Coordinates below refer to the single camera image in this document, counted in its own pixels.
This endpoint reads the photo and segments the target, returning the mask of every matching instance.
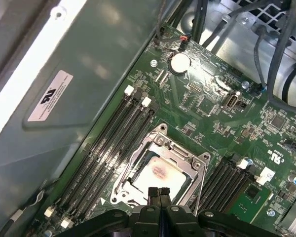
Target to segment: white label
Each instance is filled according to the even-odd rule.
[[[60,70],[39,100],[28,122],[45,121],[72,79],[72,75]]]
[[[277,150],[275,151],[271,151],[271,150],[268,150],[267,152],[268,154],[270,154],[270,159],[272,161],[274,161],[274,163],[276,164],[280,164],[280,163],[283,163],[285,160],[282,158],[283,157],[283,154],[281,154],[280,152],[278,152]]]

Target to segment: screw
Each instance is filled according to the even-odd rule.
[[[210,211],[206,211],[204,214],[205,214],[205,216],[208,216],[208,217],[214,216],[213,212],[210,212]]]
[[[275,214],[276,214],[273,209],[268,209],[268,211],[266,213],[268,216],[271,216],[271,217],[275,216]]]
[[[246,25],[249,22],[249,18],[245,17],[242,19],[242,24]]]
[[[54,20],[64,20],[66,18],[67,11],[62,6],[56,6],[51,9],[50,16],[54,18]]]
[[[208,155],[208,154],[205,154],[205,155],[203,156],[203,158],[204,158],[204,159],[208,159],[208,158],[209,158],[209,155]]]
[[[157,144],[162,145],[164,143],[164,140],[162,137],[157,138]]]
[[[199,161],[194,162],[193,164],[194,169],[199,169],[201,167],[201,163]]]
[[[171,207],[171,211],[179,211],[179,208],[177,206]]]
[[[150,61],[150,66],[152,66],[153,68],[155,68],[157,65],[158,65],[158,61],[157,61],[157,60],[152,59],[152,60]]]
[[[250,83],[246,80],[244,80],[242,83],[241,83],[241,87],[244,88],[245,90],[248,89],[250,86]]]
[[[116,218],[118,218],[118,217],[122,217],[123,216],[123,214],[121,214],[121,213],[115,213],[114,214],[114,217],[116,217]]]

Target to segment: motherboard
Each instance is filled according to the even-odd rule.
[[[51,237],[111,209],[131,214],[149,187],[170,188],[193,213],[296,236],[296,114],[197,43],[153,38],[24,236]]]

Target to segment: wire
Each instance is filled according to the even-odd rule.
[[[262,87],[263,88],[266,87],[266,84],[265,84],[265,80],[264,80],[264,76],[263,76],[262,68],[261,68],[261,63],[260,63],[259,47],[260,47],[260,43],[264,39],[266,33],[267,33],[266,26],[260,25],[257,28],[256,34],[259,37],[257,39],[257,42],[256,42],[255,47],[254,47],[254,50],[253,50],[253,57],[254,57],[254,61],[255,61],[255,66],[256,66],[256,69],[258,71],[258,75],[259,75],[259,78],[260,78],[260,81],[261,81],[261,84],[262,84]]]
[[[161,31],[162,15],[163,15],[164,9],[166,7],[166,3],[167,3],[167,0],[162,0],[161,7],[160,7],[160,10],[159,10],[159,13],[158,13],[158,20],[157,20],[157,25],[156,25],[157,38],[161,42],[174,42],[174,41],[182,40],[181,39],[181,36],[179,36],[179,37],[172,37],[170,39],[163,39],[162,36],[161,36],[161,32],[160,31]]]
[[[255,10],[257,8],[264,7],[264,6],[269,5],[269,4],[271,4],[271,3],[275,2],[275,1],[277,1],[277,0],[260,0],[260,1],[257,1],[257,2],[254,2],[252,4],[246,5],[246,6],[242,7],[242,8],[239,8],[239,9],[229,13],[229,16],[232,18],[234,16],[237,16],[240,13],[247,12],[247,11],[252,11],[252,10]],[[221,30],[223,29],[223,27],[226,24],[227,24],[227,22],[222,20],[216,26],[216,28],[214,29],[213,33],[209,36],[209,38],[207,40],[205,40],[205,42],[202,44],[202,46],[204,48],[206,48],[219,35],[219,33],[221,32]]]
[[[291,1],[290,10],[286,18],[284,27],[281,29],[281,34],[277,41],[277,45],[271,60],[270,69],[267,77],[267,98],[271,104],[287,111],[295,112],[296,107],[290,106],[282,100],[276,98],[273,94],[276,76],[280,68],[280,64],[284,55],[287,41],[289,40],[292,30],[296,24],[296,0]]]
[[[291,87],[292,81],[294,80],[294,78],[296,77],[296,63],[293,65],[293,70],[292,72],[289,74],[289,76],[287,77],[284,86],[283,86],[283,90],[282,90],[282,100],[284,102],[288,102],[288,92],[289,89]]]
[[[174,28],[177,28],[179,25],[179,22],[181,21],[182,17],[184,16],[184,14],[186,13],[187,9],[189,8],[189,6],[191,5],[191,3],[193,2],[193,0],[183,0],[181,2],[181,4],[179,5],[179,7],[177,8],[177,16],[175,18],[175,20],[173,21],[172,26]]]
[[[208,0],[198,0],[192,26],[192,40],[199,43],[204,31]]]
[[[294,80],[295,77],[296,77],[296,68],[289,74],[289,76],[287,77],[287,79],[284,83],[284,86],[283,86],[282,100],[285,103],[288,103],[288,91],[289,91],[292,81]]]

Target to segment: label sticker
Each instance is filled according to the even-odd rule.
[[[28,122],[45,121],[72,79],[72,75],[60,70],[39,100]]]

